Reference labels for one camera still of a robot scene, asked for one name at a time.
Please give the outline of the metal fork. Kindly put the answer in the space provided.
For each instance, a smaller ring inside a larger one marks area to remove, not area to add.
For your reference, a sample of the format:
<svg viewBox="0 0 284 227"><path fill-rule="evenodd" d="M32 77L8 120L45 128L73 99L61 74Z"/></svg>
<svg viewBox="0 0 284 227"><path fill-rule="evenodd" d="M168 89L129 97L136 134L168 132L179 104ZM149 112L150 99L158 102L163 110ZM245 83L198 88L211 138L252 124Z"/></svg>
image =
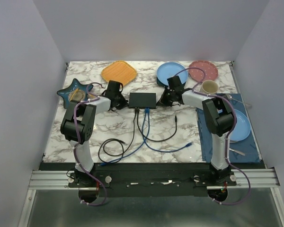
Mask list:
<svg viewBox="0 0 284 227"><path fill-rule="evenodd" d="M231 149L231 148L229 150L232 151L232 152L235 152L235 153L237 153L237 154L239 154L241 156L245 156L245 153L243 153L241 151L238 151L238 150L235 150L235 149Z"/></svg>

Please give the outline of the cream ceramic mug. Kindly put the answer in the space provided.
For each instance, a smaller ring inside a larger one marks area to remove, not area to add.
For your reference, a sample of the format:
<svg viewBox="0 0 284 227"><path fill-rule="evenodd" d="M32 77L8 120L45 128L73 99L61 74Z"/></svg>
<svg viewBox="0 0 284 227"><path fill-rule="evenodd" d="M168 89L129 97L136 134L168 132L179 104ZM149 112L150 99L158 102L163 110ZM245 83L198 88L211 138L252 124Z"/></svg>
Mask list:
<svg viewBox="0 0 284 227"><path fill-rule="evenodd" d="M201 84L200 92L205 94L214 95L218 92L219 86L215 81L205 80Z"/></svg>

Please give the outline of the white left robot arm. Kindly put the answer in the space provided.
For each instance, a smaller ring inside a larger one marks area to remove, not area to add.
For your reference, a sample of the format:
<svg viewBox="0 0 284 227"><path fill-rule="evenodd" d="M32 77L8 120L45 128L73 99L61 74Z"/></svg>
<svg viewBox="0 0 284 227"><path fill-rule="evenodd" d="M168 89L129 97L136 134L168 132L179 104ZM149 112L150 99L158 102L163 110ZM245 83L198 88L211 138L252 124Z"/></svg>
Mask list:
<svg viewBox="0 0 284 227"><path fill-rule="evenodd" d="M122 95L123 84L111 80L103 94L96 95L90 87L101 85L92 82L85 86L80 100L71 100L62 120L60 131L73 147L76 161L75 169L82 172L79 181L86 187L95 183L95 174L91 172L94 167L89 147L89 139L93 132L94 121L97 114L107 111L120 110L128 106L128 101Z"/></svg>

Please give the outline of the dark blue placemat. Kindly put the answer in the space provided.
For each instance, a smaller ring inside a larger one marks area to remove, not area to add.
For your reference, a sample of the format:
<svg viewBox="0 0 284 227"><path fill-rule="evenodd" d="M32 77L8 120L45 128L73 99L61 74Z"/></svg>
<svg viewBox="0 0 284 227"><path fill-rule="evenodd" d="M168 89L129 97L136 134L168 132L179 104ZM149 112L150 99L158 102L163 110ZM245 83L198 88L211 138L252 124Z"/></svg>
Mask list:
<svg viewBox="0 0 284 227"><path fill-rule="evenodd" d="M235 99L242 101L240 94L231 94L231 96ZM237 101L230 100L234 109L237 109L243 112L246 116L246 110L244 104L241 104ZM203 110L197 108L196 109L197 118L198 118L198 128L199 128L199 136L200 136L200 143L201 143L201 151L202 151L202 160L209 163L212 159L212 135L209 132ZM229 158L231 163L259 163L260 158L258 154L258 150L256 147L256 143L252 132L250 135L243 141L231 141L230 148L241 151L245 153L245 156L241 156L235 152L230 151Z"/></svg>

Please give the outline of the metal spoon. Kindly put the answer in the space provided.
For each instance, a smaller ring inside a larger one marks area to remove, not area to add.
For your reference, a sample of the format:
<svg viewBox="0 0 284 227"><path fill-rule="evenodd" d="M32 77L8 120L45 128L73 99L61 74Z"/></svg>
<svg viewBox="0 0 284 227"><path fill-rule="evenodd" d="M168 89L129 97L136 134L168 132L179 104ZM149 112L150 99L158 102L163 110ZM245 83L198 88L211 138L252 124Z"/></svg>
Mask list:
<svg viewBox="0 0 284 227"><path fill-rule="evenodd" d="M241 104L244 104L247 108L252 108L252 105L251 105L251 104L248 104L248 103L242 102L242 101L240 101L240 100L238 100L238 99L235 99L235 98L233 98L230 94L225 94L225 95L227 96L227 98L228 98L229 100L237 101L237 102L239 102L239 103L241 103Z"/></svg>

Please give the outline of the light blue plate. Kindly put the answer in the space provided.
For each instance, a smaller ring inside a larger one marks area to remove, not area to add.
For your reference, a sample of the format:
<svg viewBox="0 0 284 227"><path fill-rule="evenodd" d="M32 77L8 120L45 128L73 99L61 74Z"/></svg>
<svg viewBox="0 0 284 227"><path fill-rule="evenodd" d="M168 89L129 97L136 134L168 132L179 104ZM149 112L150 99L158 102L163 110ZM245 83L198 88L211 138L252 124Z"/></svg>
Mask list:
<svg viewBox="0 0 284 227"><path fill-rule="evenodd" d="M243 141L250 135L251 126L247 116L243 112L235 109L235 113L237 117L237 123L231 133L230 140L234 142Z"/></svg>

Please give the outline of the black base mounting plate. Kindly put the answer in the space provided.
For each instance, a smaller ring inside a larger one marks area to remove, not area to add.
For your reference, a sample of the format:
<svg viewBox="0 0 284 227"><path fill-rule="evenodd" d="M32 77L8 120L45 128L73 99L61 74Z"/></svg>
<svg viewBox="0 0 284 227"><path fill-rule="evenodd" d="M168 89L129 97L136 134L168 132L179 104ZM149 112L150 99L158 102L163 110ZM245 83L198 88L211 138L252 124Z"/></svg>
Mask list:
<svg viewBox="0 0 284 227"><path fill-rule="evenodd" d="M121 163L95 164L90 174L105 186L113 197L206 197L224 186L246 185L253 177L262 178L263 163L240 164L223 179L215 179L208 163Z"/></svg>

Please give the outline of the blue star-shaped dish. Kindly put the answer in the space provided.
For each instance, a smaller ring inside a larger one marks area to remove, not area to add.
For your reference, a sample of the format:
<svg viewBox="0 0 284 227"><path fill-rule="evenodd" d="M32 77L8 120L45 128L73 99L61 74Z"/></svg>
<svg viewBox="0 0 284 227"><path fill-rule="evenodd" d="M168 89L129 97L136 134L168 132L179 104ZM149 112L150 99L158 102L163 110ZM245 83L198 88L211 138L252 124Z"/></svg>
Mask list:
<svg viewBox="0 0 284 227"><path fill-rule="evenodd" d="M72 83L56 94L63 100L63 107L67 109L70 101L86 101L88 99L87 88L89 92L93 89L93 85L81 84L77 79L73 79Z"/></svg>

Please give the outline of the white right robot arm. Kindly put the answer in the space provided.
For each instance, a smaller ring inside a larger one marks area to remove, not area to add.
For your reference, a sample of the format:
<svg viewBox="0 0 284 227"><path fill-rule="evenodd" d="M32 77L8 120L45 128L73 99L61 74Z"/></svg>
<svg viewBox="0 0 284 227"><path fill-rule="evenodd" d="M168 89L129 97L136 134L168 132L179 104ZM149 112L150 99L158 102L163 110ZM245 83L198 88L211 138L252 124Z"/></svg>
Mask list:
<svg viewBox="0 0 284 227"><path fill-rule="evenodd" d="M230 172L229 146L230 134L237 119L232 104L226 96L210 95L184 88L179 76L169 79L159 106L172 106L174 102L203 110L205 123L212 135L212 158L210 162L209 182L220 185Z"/></svg>

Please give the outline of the blue round plate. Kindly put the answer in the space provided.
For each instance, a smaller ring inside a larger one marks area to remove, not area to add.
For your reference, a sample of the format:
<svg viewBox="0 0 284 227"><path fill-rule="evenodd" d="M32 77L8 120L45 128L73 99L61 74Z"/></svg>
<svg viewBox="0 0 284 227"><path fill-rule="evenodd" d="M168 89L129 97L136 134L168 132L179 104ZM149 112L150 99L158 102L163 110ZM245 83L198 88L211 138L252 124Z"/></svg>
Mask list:
<svg viewBox="0 0 284 227"><path fill-rule="evenodd" d="M185 67L177 62L166 62L160 65L157 69L157 78L166 85L167 79L178 75L182 82L187 81L188 72Z"/></svg>

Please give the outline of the black network switch box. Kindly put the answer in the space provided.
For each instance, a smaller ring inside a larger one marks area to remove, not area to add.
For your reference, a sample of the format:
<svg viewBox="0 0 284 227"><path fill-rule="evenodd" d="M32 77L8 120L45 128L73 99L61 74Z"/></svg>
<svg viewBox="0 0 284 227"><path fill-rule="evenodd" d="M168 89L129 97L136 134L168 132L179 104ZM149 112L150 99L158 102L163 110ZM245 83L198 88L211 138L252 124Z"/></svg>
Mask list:
<svg viewBox="0 0 284 227"><path fill-rule="evenodd" d="M156 108L156 93L130 93L129 108Z"/></svg>

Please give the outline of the pink dotted plate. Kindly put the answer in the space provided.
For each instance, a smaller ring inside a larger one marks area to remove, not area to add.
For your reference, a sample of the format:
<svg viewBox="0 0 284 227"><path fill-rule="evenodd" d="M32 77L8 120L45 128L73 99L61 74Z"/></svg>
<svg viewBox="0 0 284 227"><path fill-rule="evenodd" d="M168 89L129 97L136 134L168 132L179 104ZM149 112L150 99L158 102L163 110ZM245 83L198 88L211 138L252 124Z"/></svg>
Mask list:
<svg viewBox="0 0 284 227"><path fill-rule="evenodd" d="M214 81L219 75L217 67L209 61L194 61L189 65L189 68L188 73L195 82L203 82L205 80Z"/></svg>

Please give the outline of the orange woven square plate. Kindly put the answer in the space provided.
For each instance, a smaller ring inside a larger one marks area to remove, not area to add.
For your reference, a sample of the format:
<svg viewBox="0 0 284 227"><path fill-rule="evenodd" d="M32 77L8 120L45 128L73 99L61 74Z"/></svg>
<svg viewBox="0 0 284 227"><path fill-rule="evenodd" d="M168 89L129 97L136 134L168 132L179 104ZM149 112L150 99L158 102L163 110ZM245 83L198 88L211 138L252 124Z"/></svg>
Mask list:
<svg viewBox="0 0 284 227"><path fill-rule="evenodd" d="M115 61L101 71L101 77L109 82L111 80L123 84L125 87L137 76L137 71L125 61Z"/></svg>

